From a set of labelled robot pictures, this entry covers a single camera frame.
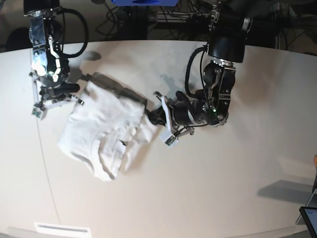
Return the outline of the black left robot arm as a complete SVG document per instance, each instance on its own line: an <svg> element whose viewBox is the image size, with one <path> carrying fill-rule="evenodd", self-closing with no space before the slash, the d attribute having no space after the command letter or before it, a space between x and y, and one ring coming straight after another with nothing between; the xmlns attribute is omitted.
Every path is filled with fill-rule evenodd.
<svg viewBox="0 0 317 238"><path fill-rule="evenodd" d="M209 41L191 54L185 72L185 91L177 91L176 99L169 99L159 92L161 106L146 115L154 125L163 125L175 137L193 134L194 129L219 126L226 123L235 84L236 63L242 63L245 46L253 18L252 1L225 0L213 5L210 15ZM189 79L195 57L208 54L210 63L200 66L202 88L191 92Z"/></svg>

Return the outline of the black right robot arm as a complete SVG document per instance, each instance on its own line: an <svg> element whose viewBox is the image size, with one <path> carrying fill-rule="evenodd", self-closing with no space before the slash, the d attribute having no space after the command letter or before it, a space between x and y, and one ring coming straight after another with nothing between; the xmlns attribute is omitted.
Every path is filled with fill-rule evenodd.
<svg viewBox="0 0 317 238"><path fill-rule="evenodd" d="M58 0L25 0L23 10L30 20L30 75L34 85L35 107L43 107L47 101L57 103L72 100L80 86L68 82L69 59L82 55L87 47L89 29L86 19L74 9L61 7ZM64 52L66 24L59 23L56 19L57 16L64 17L66 14L77 16L84 30L83 46L72 54Z"/></svg>

